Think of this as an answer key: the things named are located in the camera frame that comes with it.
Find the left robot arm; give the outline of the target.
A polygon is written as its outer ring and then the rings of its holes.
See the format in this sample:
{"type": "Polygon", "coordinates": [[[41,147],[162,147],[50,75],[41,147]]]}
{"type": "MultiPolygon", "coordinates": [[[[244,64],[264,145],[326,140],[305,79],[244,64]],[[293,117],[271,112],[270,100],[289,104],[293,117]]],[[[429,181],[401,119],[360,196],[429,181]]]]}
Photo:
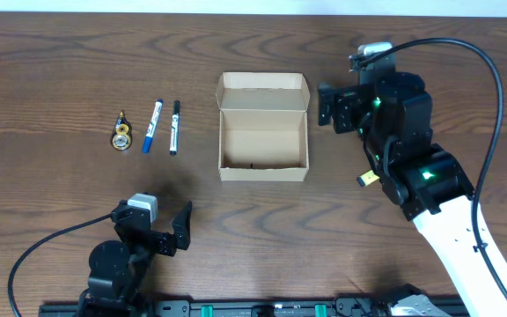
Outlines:
{"type": "Polygon", "coordinates": [[[172,221],[173,232],[156,232],[154,196],[122,200],[110,218],[118,240],[97,245],[89,256],[88,289],[79,297],[77,316],[153,316],[153,301],[139,291],[155,255],[175,256],[191,243],[193,204],[187,202],[172,221]]]}

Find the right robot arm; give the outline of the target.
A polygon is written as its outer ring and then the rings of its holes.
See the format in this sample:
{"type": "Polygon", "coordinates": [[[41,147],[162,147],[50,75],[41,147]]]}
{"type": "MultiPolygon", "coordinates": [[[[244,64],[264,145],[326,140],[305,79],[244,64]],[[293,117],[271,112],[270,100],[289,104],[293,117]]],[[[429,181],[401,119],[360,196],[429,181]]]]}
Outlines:
{"type": "Polygon", "coordinates": [[[389,200],[427,240],[467,312],[507,316],[507,262],[458,160],[433,143],[432,98],[416,74],[394,72],[347,88],[321,85],[321,124],[355,131],[389,200]]]}

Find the yellow highlighter pen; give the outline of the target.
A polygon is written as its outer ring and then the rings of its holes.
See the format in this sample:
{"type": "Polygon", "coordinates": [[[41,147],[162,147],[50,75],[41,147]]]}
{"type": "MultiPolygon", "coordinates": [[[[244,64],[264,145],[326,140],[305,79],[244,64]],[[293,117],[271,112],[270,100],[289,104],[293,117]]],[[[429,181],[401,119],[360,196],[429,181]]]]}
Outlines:
{"type": "Polygon", "coordinates": [[[364,188],[371,185],[373,182],[378,181],[379,177],[372,171],[369,170],[356,178],[358,184],[364,188]]]}

